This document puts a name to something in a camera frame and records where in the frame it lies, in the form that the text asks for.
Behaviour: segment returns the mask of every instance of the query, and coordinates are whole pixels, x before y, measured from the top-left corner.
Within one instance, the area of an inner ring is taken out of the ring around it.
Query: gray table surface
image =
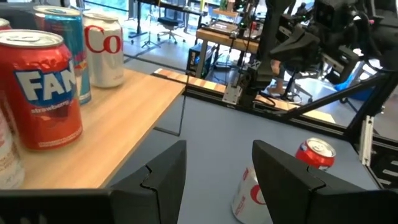
[[[176,102],[159,126],[177,129],[180,107],[181,102]],[[263,140],[294,155],[300,143],[311,137],[321,138],[336,149],[330,174],[364,189],[376,189],[348,142],[190,98],[182,136],[152,131],[110,184],[133,173],[179,139],[186,139],[187,179],[178,223],[239,223],[230,203],[245,167],[252,164],[253,140]]]

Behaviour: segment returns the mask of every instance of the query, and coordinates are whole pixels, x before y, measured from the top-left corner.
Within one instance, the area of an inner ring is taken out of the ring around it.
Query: office chair
[[[173,31],[176,30],[176,28],[179,25],[179,21],[176,19],[170,19],[168,17],[159,17],[157,19],[157,22],[162,24],[163,27],[165,27],[168,31],[162,31],[157,34],[157,40],[160,41],[160,37],[164,35],[169,35],[169,39],[173,38],[174,44],[177,44],[177,40],[175,39],[175,36],[183,38],[181,35],[175,34]]]

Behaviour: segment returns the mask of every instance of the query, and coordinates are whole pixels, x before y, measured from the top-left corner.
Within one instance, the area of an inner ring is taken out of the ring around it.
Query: text co
[[[121,40],[120,36],[111,35],[104,39],[103,48],[101,50],[95,50],[90,44],[90,30],[92,28],[99,30],[104,35],[104,29],[102,27],[99,27],[96,25],[90,25],[90,26],[85,27],[85,42],[86,42],[87,48],[91,52],[102,53],[102,52],[106,51],[107,53],[110,53],[110,54],[116,54],[122,49],[122,40]],[[114,49],[114,50],[111,49],[111,40],[112,39],[115,39],[115,41],[116,41],[116,49]]]

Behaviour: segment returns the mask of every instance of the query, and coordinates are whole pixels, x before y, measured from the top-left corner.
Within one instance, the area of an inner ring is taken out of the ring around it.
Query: diet coke can
[[[253,167],[247,167],[232,201],[232,212],[243,224],[272,223]]]
[[[102,88],[123,83],[123,31],[117,17],[83,14],[87,63],[92,85]]]
[[[16,145],[0,110],[0,189],[17,189],[24,177],[25,171]]]
[[[10,22],[7,19],[0,18],[0,30],[11,29]]]

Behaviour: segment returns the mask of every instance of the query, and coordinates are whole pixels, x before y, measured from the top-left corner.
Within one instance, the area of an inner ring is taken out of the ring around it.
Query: wooden table
[[[183,74],[180,74],[180,73],[177,73],[177,72],[172,72],[172,71],[168,71],[168,70],[160,68],[160,69],[156,70],[155,73],[159,74],[159,75],[166,76],[166,77],[168,77],[170,79],[173,79],[173,80],[178,80],[178,81],[181,81],[181,82],[186,82],[187,81],[187,76],[186,75],[183,75]],[[202,80],[200,78],[195,78],[195,77],[190,77],[189,78],[189,83],[191,85],[200,86],[202,88],[206,88],[206,89],[211,90],[211,91],[216,91],[218,93],[224,93],[225,92],[225,88],[226,88],[224,85],[217,84],[217,83],[210,82],[210,81],[206,81],[206,80]],[[268,103],[268,104],[272,103],[272,102],[270,102],[269,100],[265,99],[264,97],[262,97],[260,95],[257,95],[256,99],[259,100],[259,101],[262,101],[264,103]],[[282,100],[273,100],[273,101],[275,102],[275,107],[276,108],[282,109],[282,110],[286,110],[286,111],[290,110],[292,108],[299,107],[298,105],[295,105],[295,104],[292,104],[292,103],[289,103],[289,102],[286,102],[286,101],[282,101]],[[330,122],[330,123],[333,123],[333,124],[335,123],[335,120],[333,119],[333,117],[330,114],[324,113],[324,112],[321,112],[321,111],[313,110],[313,111],[310,111],[308,113],[305,113],[304,115],[308,116],[308,117],[311,117],[311,118],[319,119],[319,120],[322,120],[322,121]]]
[[[205,59],[206,59],[205,54],[207,51],[208,42],[210,41],[216,44],[221,44],[230,47],[232,44],[232,39],[230,39],[229,36],[227,35],[219,34],[204,29],[197,30],[197,39],[203,40],[203,43],[201,44],[199,64],[197,66],[197,72],[196,72],[196,77],[199,78],[201,76],[201,72],[205,64]],[[243,39],[236,39],[233,42],[232,48],[245,51],[247,46],[249,53],[256,53],[259,44],[256,42],[251,42]]]
[[[49,152],[21,149],[23,189],[104,187],[137,149],[185,85],[125,70],[117,88],[92,87],[93,99],[81,107],[83,134]]]

